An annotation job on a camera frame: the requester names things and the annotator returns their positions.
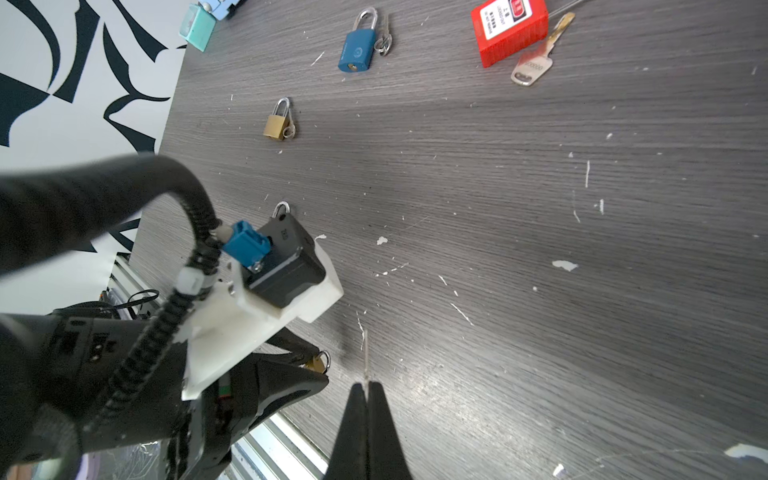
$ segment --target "silver key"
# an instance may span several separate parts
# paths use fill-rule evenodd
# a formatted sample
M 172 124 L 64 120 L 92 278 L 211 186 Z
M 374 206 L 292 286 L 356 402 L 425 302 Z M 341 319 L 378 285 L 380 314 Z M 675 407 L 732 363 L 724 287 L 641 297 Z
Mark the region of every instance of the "silver key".
M 533 82 L 537 81 L 539 77 L 549 70 L 552 66 L 549 52 L 552 51 L 554 43 L 571 24 L 575 16 L 572 12 L 563 15 L 552 35 L 549 35 L 549 38 L 544 40 L 544 44 L 531 53 L 521 55 L 518 66 L 512 71 L 512 81 L 514 83 L 523 87 L 530 87 L 533 85 Z
M 389 53 L 389 49 L 392 47 L 392 35 L 389 33 L 389 13 L 384 14 L 384 35 L 376 40 L 373 44 L 373 49 L 376 50 L 379 55 L 384 56 Z

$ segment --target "padlock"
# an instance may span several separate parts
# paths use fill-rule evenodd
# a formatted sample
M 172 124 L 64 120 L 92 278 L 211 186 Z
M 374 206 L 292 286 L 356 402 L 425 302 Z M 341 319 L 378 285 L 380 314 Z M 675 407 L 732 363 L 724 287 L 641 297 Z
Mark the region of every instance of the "padlock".
M 371 15 L 373 23 L 370 28 L 357 29 L 360 21 Z M 355 28 L 346 36 L 344 49 L 341 51 L 339 70 L 341 71 L 366 71 L 371 65 L 373 44 L 376 43 L 376 23 L 379 13 L 373 7 L 368 7 L 355 19 Z
M 286 112 L 284 115 L 277 113 L 277 111 L 280 109 L 280 104 L 282 103 L 285 103 L 286 105 Z M 275 140 L 282 140 L 284 137 L 293 138 L 293 135 L 295 134 L 296 125 L 293 124 L 293 118 L 290 114 L 290 100 L 288 97 L 283 97 L 277 101 L 275 110 L 266 120 L 264 136 L 274 138 Z

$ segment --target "brass padlock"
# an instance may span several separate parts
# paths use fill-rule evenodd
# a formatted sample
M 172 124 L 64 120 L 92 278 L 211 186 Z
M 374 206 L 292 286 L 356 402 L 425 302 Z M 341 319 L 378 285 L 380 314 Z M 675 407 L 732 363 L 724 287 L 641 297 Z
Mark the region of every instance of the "brass padlock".
M 286 110 L 285 114 L 280 115 L 277 112 L 282 103 L 286 105 Z M 264 136 L 274 138 L 275 140 L 282 140 L 285 137 L 293 138 L 294 135 L 296 135 L 296 125 L 293 123 L 293 117 L 290 114 L 290 100 L 288 97 L 283 97 L 277 101 L 275 110 L 266 120 Z

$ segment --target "blue connector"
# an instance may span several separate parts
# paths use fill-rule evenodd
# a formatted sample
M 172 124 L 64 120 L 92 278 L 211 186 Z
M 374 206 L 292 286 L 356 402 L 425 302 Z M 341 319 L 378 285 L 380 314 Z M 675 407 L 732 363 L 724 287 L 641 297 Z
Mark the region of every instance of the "blue connector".
M 235 223 L 232 230 L 234 233 L 222 250 L 244 267 L 251 268 L 256 265 L 272 250 L 269 239 L 255 231 L 245 220 Z

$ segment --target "key ring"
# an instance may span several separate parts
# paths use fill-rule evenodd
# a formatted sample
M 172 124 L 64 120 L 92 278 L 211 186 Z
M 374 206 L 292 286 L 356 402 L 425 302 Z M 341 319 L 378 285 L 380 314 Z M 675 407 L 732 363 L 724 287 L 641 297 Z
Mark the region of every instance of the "key ring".
M 283 129 L 283 136 L 285 138 L 293 138 L 296 136 L 296 124 L 293 123 L 293 115 L 288 109 L 288 126 Z
M 373 44 L 373 49 L 376 50 L 379 55 L 384 56 L 389 53 L 389 49 L 392 47 L 392 36 L 383 35 L 376 43 Z
M 331 368 L 331 355 L 325 350 L 320 350 L 320 353 L 318 353 L 317 356 L 321 356 L 323 354 L 325 354 L 326 359 L 328 360 L 328 363 L 326 363 L 326 369 L 323 370 L 323 375 L 325 375 L 326 373 L 328 373 L 328 369 Z

